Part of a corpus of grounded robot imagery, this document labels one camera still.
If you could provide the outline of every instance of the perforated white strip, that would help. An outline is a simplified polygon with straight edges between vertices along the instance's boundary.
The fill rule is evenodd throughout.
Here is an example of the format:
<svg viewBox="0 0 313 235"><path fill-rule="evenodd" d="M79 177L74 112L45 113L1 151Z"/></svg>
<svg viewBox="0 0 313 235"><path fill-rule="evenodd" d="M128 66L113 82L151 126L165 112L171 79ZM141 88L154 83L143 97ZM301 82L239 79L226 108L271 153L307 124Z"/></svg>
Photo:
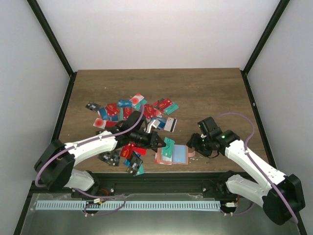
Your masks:
<svg viewBox="0 0 313 235"><path fill-rule="evenodd" d="M111 211L123 201L107 201L101 205L91 205L88 210ZM86 201L38 201L36 210L81 211ZM219 212L219 201L126 201L122 211L211 211Z"/></svg>

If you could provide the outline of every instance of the wooden table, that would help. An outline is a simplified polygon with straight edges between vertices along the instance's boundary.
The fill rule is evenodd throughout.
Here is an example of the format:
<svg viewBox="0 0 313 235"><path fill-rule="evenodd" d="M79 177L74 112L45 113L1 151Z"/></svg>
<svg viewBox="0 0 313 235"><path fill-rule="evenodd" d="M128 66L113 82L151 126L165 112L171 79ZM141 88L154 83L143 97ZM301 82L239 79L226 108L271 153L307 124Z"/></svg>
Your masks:
<svg viewBox="0 0 313 235"><path fill-rule="evenodd" d="M119 99L129 99L142 94L152 104L160 98L169 98L179 109L170 117L176 118L173 133L159 132L175 144L186 144L192 133L201 133L197 122L226 112L238 112L249 117L256 133L249 148L267 161L261 136L246 93L240 70L233 69L168 69L168 70L80 70L70 97L62 126L60 140L73 142L95 135L99 130L92 124L98 114L85 108L89 101L106 106ZM222 130L231 129L243 140L251 133L250 124L242 117L228 115L216 120ZM243 171L224 156L208 159L196 154L188 165L160 165L154 163L155 152L148 150L142 157L145 172L170 171ZM77 165L79 170L93 172L124 172L126 166L121 158L120 166L108 166L92 157Z"/></svg>

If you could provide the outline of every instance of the white backdrop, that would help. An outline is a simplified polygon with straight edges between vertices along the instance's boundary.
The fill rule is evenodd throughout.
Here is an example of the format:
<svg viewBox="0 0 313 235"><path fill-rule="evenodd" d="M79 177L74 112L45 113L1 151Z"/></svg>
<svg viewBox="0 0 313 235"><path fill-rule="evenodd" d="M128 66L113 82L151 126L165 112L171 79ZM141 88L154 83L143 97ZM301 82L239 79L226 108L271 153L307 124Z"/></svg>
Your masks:
<svg viewBox="0 0 313 235"><path fill-rule="evenodd" d="M244 68L279 0L38 0L74 70Z"/></svg>
<svg viewBox="0 0 313 235"><path fill-rule="evenodd" d="M1 1L0 32L0 234L12 235L69 76L27 1Z"/></svg>
<svg viewBox="0 0 313 235"><path fill-rule="evenodd" d="M313 234L313 1L290 1L249 73L277 166L302 181L300 212Z"/></svg>

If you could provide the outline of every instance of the purple cable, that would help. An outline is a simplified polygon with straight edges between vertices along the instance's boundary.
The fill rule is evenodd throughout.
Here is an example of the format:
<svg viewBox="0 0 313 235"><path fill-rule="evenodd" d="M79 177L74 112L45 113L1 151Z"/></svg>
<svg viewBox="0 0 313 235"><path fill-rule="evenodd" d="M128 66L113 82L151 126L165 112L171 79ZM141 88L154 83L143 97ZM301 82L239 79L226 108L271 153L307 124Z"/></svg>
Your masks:
<svg viewBox="0 0 313 235"><path fill-rule="evenodd" d="M141 110L140 117L139 117L139 119L136 121L136 123L135 123L132 127L128 128L128 129L125 130L125 131L116 133L116 134L111 134L111 135L103 136L102 139L109 138L109 137L113 137L113 136L123 135L123 134L125 134L125 133L127 133L127 132L133 130L133 129L139 124L139 122L140 122L140 120L141 120L141 118L142 118L142 116L143 116L144 109L145 109L145 108L144 108L144 105L142 104L141 107L140 107L140 110ZM98 139L99 139L99 137L96 136L95 138L92 138L92 139L90 139L90 140L87 140L87 141L84 141L84 142L81 142L81 143L77 144L77 147L82 146L82 145L84 145L84 144L86 144L86 143L90 143L90 142L96 141L96 140L98 140ZM36 185L37 187L40 187L40 188L45 187L46 185L41 185L41 184L39 184L39 182L38 182L39 179L40 179L41 174L43 173L43 171L44 171L44 170L46 169L46 167L47 167L49 164L51 164L51 162L53 162L55 159L57 159L57 158L60 157L62 154L66 153L66 152L68 152L68 151L70 151L70 150L72 150L72 149L74 149L74 148L75 148L75 146L71 146L71 147L69 147L69 148L66 148L66 149L62 150L61 152L57 153L56 155L54 155L51 159L49 159L49 160L43 165L43 167L39 170L39 172L38 172L38 174L37 174L37 176L36 176L36 179L35 179L35 185Z"/></svg>
<svg viewBox="0 0 313 235"><path fill-rule="evenodd" d="M245 115L243 115L243 114L232 113L232 112L218 115L218 116L215 117L215 118L220 118L220 117L222 117L222 116L229 115L229 114L234 114L234 115L241 116L241 117L245 118L246 120L248 120L248 122L251 124L251 126L252 126L252 133L249 135L249 137L246 139L246 141L245 141L245 143L244 143L244 148L245 148L245 151L246 151L246 155L248 156L248 158L250 159L250 161L254 164L254 166L261 172L261 174L264 176L264 178L269 182L269 184L272 186L272 188L277 192L278 196L282 199L282 201L284 202L284 204L285 204L285 206L287 207L288 211L289 211L290 214L292 215L295 224L298 224L297 216L296 216L295 213L293 212L291 206L289 205L289 203L287 202L287 200L285 199L285 197L283 196L283 194L279 191L279 189L278 189L277 186L272 182L272 180L270 180L270 178L264 173L264 171L262 171L262 169L257 165L257 163L253 160L253 158L250 156L249 152L247 151L247 149L248 149L248 142L249 142L249 140L252 138L252 136L254 135L254 125L253 125L252 121L251 121L248 117L246 117Z"/></svg>
<svg viewBox="0 0 313 235"><path fill-rule="evenodd" d="M255 205L255 203L252 203L252 205L251 205L248 209L246 209L245 211L240 212L240 213L233 214L232 216L238 216L238 215L245 214L245 213L249 212L249 211L254 207L254 205Z"/></svg>
<svg viewBox="0 0 313 235"><path fill-rule="evenodd" d="M117 212L117 211L119 211L120 209L122 209L124 206L125 206L125 203L126 203L126 201L124 201L124 203L119 207L119 208L116 208L115 210L113 210L113 211L109 211L109 212L106 212L106 213L101 213L101 214L93 214L93 216L101 216L101 215L108 215L108 214L112 214L112 213L115 213L115 212ZM92 203L92 204L88 204L88 205L86 205L86 207L85 207L85 209L84 209L84 213L85 213L85 215L88 215L88 213L87 213L87 208L88 207L90 207L90 206L93 206L93 205L98 205L98 204L96 204L96 203Z"/></svg>

